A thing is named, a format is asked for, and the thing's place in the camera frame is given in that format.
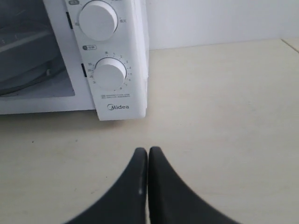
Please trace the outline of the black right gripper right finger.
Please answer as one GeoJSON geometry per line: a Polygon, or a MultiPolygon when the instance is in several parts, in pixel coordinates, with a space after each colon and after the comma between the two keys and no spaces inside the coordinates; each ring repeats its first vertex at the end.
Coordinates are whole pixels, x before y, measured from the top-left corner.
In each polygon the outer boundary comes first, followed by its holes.
{"type": "Polygon", "coordinates": [[[149,218],[152,224],[236,224],[179,177],[160,147],[149,150],[149,218]]]}

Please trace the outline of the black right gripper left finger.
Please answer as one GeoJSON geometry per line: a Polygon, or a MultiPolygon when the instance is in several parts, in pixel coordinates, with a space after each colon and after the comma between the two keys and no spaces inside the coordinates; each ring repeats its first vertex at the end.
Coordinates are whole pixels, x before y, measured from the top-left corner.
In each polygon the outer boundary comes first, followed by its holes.
{"type": "Polygon", "coordinates": [[[137,148],[114,185],[69,224],[145,224],[148,154],[137,148]]]}

